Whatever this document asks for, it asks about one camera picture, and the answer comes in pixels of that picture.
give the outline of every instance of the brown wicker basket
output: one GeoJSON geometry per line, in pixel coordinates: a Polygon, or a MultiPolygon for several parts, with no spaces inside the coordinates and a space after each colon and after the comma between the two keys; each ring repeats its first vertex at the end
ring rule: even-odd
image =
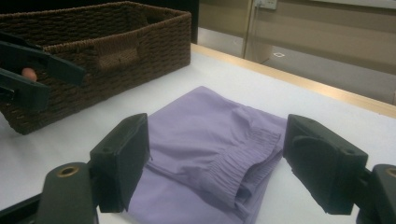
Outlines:
{"type": "Polygon", "coordinates": [[[30,112],[0,103],[9,125],[27,134],[163,76],[191,61],[191,14],[132,2],[3,14],[0,30],[86,69],[82,86],[37,71],[49,106],[30,112]]]}

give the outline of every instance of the folded lavender pants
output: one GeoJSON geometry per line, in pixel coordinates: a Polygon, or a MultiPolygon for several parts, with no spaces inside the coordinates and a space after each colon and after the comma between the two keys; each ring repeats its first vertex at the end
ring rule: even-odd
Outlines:
{"type": "Polygon", "coordinates": [[[129,214],[139,223],[254,223],[282,157],[286,120],[199,87],[148,117],[152,160],[129,214]]]}

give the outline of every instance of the beige wall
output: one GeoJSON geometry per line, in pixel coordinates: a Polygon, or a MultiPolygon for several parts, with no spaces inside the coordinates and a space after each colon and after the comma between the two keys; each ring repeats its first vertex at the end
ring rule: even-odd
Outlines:
{"type": "Polygon", "coordinates": [[[250,0],[200,0],[199,26],[244,37],[250,0]]]}
{"type": "MultiPolygon", "coordinates": [[[[200,26],[231,35],[245,32],[240,22],[248,13],[228,3],[202,1],[201,13],[213,14],[200,18],[200,26]]],[[[279,0],[277,10],[253,9],[252,18],[257,20],[249,29],[247,51],[252,45],[276,45],[396,75],[395,9],[279,0]]]]}

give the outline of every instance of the brass screw hole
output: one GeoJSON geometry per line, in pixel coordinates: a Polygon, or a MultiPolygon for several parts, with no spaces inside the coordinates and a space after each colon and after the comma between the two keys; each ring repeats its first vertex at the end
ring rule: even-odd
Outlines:
{"type": "Polygon", "coordinates": [[[396,168],[388,168],[387,173],[388,173],[388,175],[396,177],[396,168]]]}
{"type": "Polygon", "coordinates": [[[58,172],[58,176],[59,177],[68,177],[68,176],[74,175],[77,172],[78,172],[77,166],[68,166],[68,167],[64,167],[62,170],[60,170],[58,172]]]}

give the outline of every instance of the white tabletop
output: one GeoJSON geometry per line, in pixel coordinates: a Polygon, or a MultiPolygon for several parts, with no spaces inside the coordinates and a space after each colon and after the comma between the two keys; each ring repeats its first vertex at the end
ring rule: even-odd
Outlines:
{"type": "MultiPolygon", "coordinates": [[[[277,79],[274,74],[261,74],[199,51],[191,53],[189,66],[34,133],[17,134],[1,117],[0,210],[40,193],[45,175],[51,169],[72,161],[88,161],[89,152],[122,119],[137,113],[150,115],[198,86],[206,86],[230,100],[282,118],[297,114],[315,119],[367,152],[369,169],[378,163],[396,164],[395,118],[356,106],[359,103],[345,103],[319,93],[320,90],[308,90],[277,79]]],[[[357,212],[355,207],[352,216],[324,214],[282,159],[271,177],[257,223],[350,224],[355,223],[357,212]]],[[[114,214],[100,215],[100,222],[136,223],[128,217],[114,214]]]]}

